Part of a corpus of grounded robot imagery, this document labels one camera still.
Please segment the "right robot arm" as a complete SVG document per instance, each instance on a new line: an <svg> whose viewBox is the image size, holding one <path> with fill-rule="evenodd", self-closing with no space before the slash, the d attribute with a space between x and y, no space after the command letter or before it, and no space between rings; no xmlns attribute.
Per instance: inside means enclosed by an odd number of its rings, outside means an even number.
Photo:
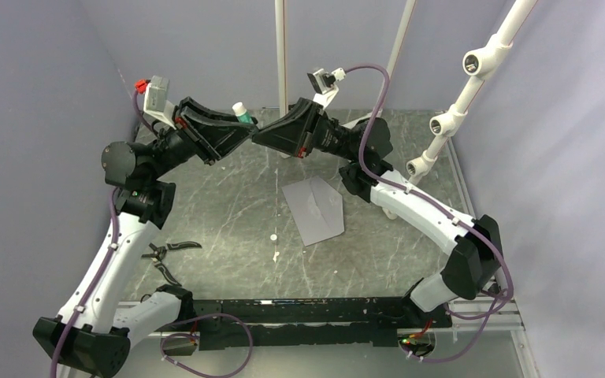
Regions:
<svg viewBox="0 0 605 378"><path fill-rule="evenodd" d="M380 117L345 128L320 104L300 98L284 117L256 131L252 140L292 157L319 150L346 159L340 176L350 194L403 219L447 255L442 269L420 279L405 295L403 318L421 327L443 304L476 298L500 268L499 227L489 216L475 219L409 183L384 159L392 151L390 137Z"/></svg>

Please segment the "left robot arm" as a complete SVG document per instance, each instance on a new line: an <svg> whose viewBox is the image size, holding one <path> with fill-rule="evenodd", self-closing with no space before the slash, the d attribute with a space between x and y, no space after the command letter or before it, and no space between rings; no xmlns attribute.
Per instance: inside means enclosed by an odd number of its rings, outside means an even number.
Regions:
<svg viewBox="0 0 605 378"><path fill-rule="evenodd" d="M32 331L50 357L51 377L113 377L150 333L183 331L202 320L191 291L174 283L128 309L119 306L121 293L173 208L176 185L163 176L192 158L220 161L257 133L258 121L240 105L221 113L186 98L167 105L158 122L153 141L112 142L102 151L105 182L113 188L106 236L69 300Z"/></svg>

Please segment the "green white glue stick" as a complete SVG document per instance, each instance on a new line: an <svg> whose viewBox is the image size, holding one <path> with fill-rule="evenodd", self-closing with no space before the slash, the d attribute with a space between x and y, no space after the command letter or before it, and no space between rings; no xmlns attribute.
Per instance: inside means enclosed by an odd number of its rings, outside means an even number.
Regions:
<svg viewBox="0 0 605 378"><path fill-rule="evenodd" d="M236 102L232 106L232 111L239 122L244 124L254 124L251 115L249 114L246 106L242 102Z"/></svg>

